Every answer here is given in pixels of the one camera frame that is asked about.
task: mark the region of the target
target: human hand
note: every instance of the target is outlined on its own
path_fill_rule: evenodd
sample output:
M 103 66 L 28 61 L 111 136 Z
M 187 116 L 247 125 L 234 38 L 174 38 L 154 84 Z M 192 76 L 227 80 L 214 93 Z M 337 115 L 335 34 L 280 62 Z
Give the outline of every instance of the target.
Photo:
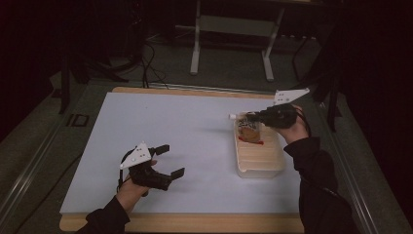
M 152 160 L 152 166 L 157 163 L 156 160 Z M 116 199 L 118 199 L 121 206 L 127 213 L 130 213 L 134 205 L 139 201 L 143 194 L 149 191 L 149 187 L 140 186 L 131 180 L 128 175 L 125 178 L 124 183 L 116 194 Z
M 304 115 L 303 109 L 298 105 L 293 105 L 297 111 L 301 112 Z M 304 121 L 297 116 L 295 124 L 293 124 L 288 129 L 275 129 L 282 137 L 285 138 L 287 144 L 290 144 L 298 139 L 306 138 L 309 136 L 309 133 L 306 129 L 306 124 Z

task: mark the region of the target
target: metal frame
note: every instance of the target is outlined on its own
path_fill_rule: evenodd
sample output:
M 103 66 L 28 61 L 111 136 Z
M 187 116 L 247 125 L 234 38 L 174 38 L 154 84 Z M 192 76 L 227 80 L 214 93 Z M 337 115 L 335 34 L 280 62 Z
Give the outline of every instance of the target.
M 201 14 L 201 0 L 197 0 L 197 15 L 195 20 L 195 45 L 191 61 L 191 75 L 198 74 L 200 63 L 200 34 L 202 31 L 225 32 L 234 34 L 244 34 L 253 36 L 268 36 L 269 43 L 265 50 L 262 51 L 262 60 L 264 63 L 265 76 L 267 81 L 274 81 L 273 68 L 270 62 L 270 54 L 273 50 L 279 32 L 282 16 L 285 8 L 280 8 L 279 15 L 275 22 L 251 19 L 234 19 L 205 16 Z

